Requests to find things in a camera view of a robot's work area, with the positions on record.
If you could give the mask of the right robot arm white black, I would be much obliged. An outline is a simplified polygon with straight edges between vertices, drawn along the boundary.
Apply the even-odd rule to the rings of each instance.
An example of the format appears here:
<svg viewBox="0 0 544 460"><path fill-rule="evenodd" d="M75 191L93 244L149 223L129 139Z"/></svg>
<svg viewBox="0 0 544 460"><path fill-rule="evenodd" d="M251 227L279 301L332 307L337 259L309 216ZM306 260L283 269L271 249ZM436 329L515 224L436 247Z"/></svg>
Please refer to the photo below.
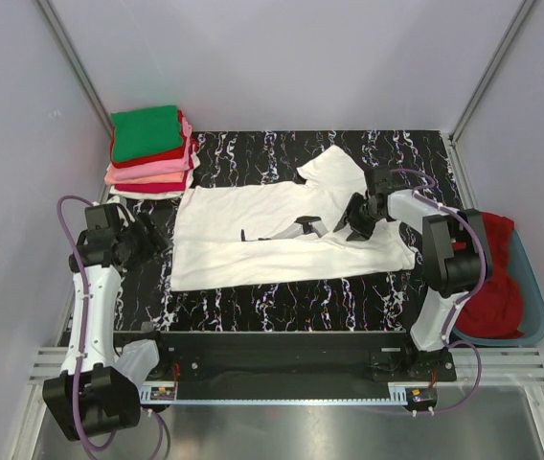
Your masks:
<svg viewBox="0 0 544 460"><path fill-rule="evenodd" d="M364 242L381 221L397 221L421 234L427 294L416 322L396 356L374 363L378 373L403 374L421 380L445 362L443 350L467 301L492 276L493 262L483 215L476 209L457 210L425 196L427 183L413 190L395 181L399 169L374 167L364 171L366 192L354 193L336 224L336 232L351 229L349 242Z"/></svg>

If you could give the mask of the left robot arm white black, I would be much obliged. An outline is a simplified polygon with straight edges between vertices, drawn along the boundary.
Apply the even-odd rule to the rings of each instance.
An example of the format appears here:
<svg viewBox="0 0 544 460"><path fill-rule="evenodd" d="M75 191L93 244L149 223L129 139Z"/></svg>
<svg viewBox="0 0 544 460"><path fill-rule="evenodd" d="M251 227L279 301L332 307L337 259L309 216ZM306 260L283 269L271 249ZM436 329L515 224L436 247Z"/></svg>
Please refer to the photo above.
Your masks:
<svg viewBox="0 0 544 460"><path fill-rule="evenodd" d="M73 325L57 377L43 383L42 396L64 436L88 450L92 438L135 427L140 390L147 377L164 378L172 356L149 333L114 345L114 317L122 276L166 251L164 235L145 213L133 214L120 200L86 202L85 227L69 237L73 273Z"/></svg>

